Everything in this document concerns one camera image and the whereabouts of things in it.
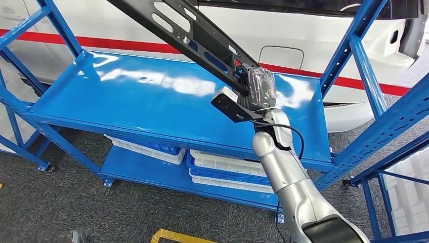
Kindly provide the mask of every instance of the silver robotic arm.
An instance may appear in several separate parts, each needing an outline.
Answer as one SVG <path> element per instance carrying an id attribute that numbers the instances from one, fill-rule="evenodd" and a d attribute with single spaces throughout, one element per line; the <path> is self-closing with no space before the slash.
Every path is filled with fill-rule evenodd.
<path id="1" fill-rule="evenodd" d="M 236 123 L 254 123 L 252 149 L 279 198 L 291 243 L 369 243 L 323 198 L 296 156 L 292 144 L 292 129 L 296 129 L 282 110 L 274 108 L 274 76 L 261 67 L 246 67 L 246 72 L 248 95 L 224 87 L 211 103 Z"/>
<path id="2" fill-rule="evenodd" d="M 271 124 L 289 125 L 279 109 L 265 113 Z M 317 190 L 292 145 L 292 131 L 282 127 L 255 127 L 252 149 L 282 205 L 294 243 L 369 243 L 365 234 L 345 219 Z"/>

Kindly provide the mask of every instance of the floor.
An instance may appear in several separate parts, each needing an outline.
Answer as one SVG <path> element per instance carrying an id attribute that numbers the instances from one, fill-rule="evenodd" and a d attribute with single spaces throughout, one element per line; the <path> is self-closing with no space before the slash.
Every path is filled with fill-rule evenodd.
<path id="1" fill-rule="evenodd" d="M 422 69 L 428 70 L 424 68 L 427 63 L 429 48 L 404 78 L 412 84 L 421 78 Z M 398 97 L 386 98 L 391 105 Z M 330 134 L 333 150 L 341 151 L 370 123 Z M 428 119 L 421 121 L 351 174 L 427 131 L 428 125 Z M 100 134 L 71 129 L 63 129 L 61 134 L 97 163 L 111 147 L 110 140 Z M 281 242 L 273 212 L 130 182 L 116 182 L 106 189 L 55 145 L 42 158 L 56 164 L 57 171 L 38 172 L 25 159 L 0 153 L 0 242 L 57 242 L 64 231 L 90 226 L 95 228 L 94 242 L 149 242 L 159 228 L 218 242 Z M 380 192 L 372 187 L 382 233 L 388 236 Z M 372 237 L 362 189 L 342 187 L 338 181 L 323 195 Z M 281 227 L 287 235 L 287 226 Z"/>

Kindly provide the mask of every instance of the shelf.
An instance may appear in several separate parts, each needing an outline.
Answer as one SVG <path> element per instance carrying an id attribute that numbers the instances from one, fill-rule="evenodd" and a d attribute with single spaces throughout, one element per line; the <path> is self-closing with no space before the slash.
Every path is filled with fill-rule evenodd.
<path id="1" fill-rule="evenodd" d="M 333 165 L 319 79 L 275 74 L 277 104 L 305 140 L 303 164 Z M 251 123 L 210 101 L 224 83 L 195 63 L 85 51 L 26 113 L 43 123 L 256 159 Z M 299 151 L 294 134 L 294 148 Z"/>
<path id="2" fill-rule="evenodd" d="M 185 161 L 174 165 L 116 146 L 110 150 L 100 174 L 269 210 L 276 209 L 278 200 L 275 194 L 193 183 Z"/>

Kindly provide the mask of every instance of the white plastic crate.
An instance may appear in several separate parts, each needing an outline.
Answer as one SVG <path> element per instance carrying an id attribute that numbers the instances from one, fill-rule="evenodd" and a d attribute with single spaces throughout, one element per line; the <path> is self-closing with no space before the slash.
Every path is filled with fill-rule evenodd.
<path id="1" fill-rule="evenodd" d="M 176 165 L 180 165 L 182 163 L 183 157 L 185 156 L 186 153 L 186 149 L 181 148 L 179 153 L 177 155 L 171 155 L 168 153 L 164 153 L 152 148 L 148 148 L 142 145 L 138 145 L 135 143 L 131 143 L 131 142 L 127 142 L 124 141 L 122 139 L 117 139 L 117 138 L 113 138 L 110 136 L 107 136 L 106 134 L 104 135 L 106 136 L 108 139 L 112 140 L 113 145 L 121 147 L 121 148 L 125 148 L 131 151 L 134 151 L 136 153 L 141 153 L 144 154 L 146 156 L 150 156 L 153 158 L 157 158 L 172 164 L 176 164 Z"/>
<path id="2" fill-rule="evenodd" d="M 3 79 L 5 80 L 6 87 L 9 92 L 15 95 L 18 99 L 27 102 L 36 102 L 38 96 L 34 93 L 32 87 L 26 85 L 20 78 L 18 71 L 10 64 L 0 58 L 0 69 L 2 70 Z M 30 137 L 34 134 L 35 129 L 30 126 L 27 122 L 18 116 L 15 116 L 21 137 L 24 143 L 26 143 Z M 16 138 L 12 130 L 11 123 L 9 121 L 8 114 L 4 105 L 0 104 L 0 135 L 7 138 L 16 144 Z M 15 153 L 6 146 L 0 144 L 0 150 Z"/>
<path id="3" fill-rule="evenodd" d="M 248 190 L 248 191 L 274 193 L 273 188 L 271 186 L 216 179 L 216 178 L 210 178 L 210 177 L 194 176 L 190 172 L 189 172 L 189 175 L 192 177 L 192 182 L 198 183 L 198 184 L 204 184 L 204 185 L 210 185 L 210 186 L 221 186 L 221 187 L 228 187 L 228 188 Z"/>
<path id="4" fill-rule="evenodd" d="M 267 176 L 261 163 L 258 162 L 228 156 L 218 156 L 192 149 L 190 150 L 190 153 L 192 157 L 195 158 L 195 165 L 199 167 L 237 172 L 253 176 Z"/>
<path id="5" fill-rule="evenodd" d="M 429 180 L 429 148 L 413 154 L 386 171 Z M 384 175 L 397 235 L 429 230 L 429 185 Z"/>

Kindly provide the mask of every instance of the stacked crates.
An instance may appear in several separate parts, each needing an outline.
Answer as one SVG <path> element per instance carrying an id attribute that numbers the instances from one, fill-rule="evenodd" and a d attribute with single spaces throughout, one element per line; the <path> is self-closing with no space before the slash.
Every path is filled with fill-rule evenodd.
<path id="1" fill-rule="evenodd" d="M 190 150 L 186 164 L 194 183 L 274 193 L 257 161 Z"/>
<path id="2" fill-rule="evenodd" d="M 180 165 L 183 160 L 194 183 L 274 193 L 261 163 L 234 157 L 204 153 L 198 150 L 164 144 L 108 136 L 114 146 L 134 151 L 159 160 Z"/>

